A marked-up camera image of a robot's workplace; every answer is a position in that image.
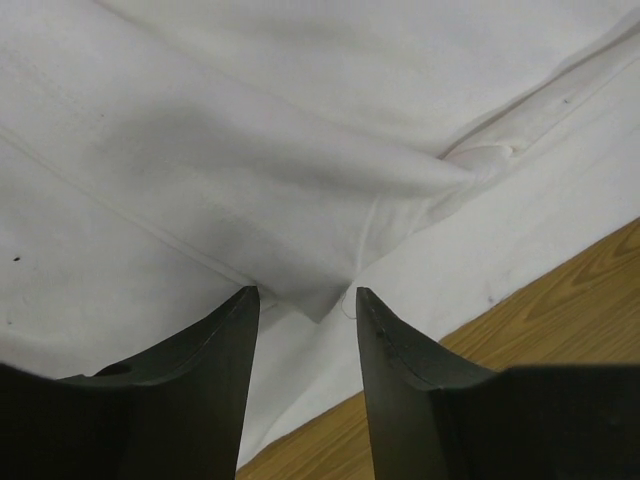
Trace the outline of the white t shirt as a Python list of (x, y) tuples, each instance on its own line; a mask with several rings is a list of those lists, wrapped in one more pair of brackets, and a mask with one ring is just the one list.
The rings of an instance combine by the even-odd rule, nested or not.
[(239, 461), (639, 214), (635, 1), (5, 1), (1, 360), (94, 374), (263, 297)]

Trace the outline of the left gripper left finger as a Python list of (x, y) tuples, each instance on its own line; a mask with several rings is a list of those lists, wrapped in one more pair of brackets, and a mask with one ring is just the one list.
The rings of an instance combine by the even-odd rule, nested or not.
[(1, 368), (5, 479), (231, 479), (260, 315), (240, 289), (206, 318), (93, 376)]

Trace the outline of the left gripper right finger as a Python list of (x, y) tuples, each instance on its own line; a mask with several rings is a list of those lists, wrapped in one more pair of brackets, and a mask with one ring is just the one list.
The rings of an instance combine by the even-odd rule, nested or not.
[(493, 371), (356, 294), (374, 474), (379, 479), (635, 479), (639, 369)]

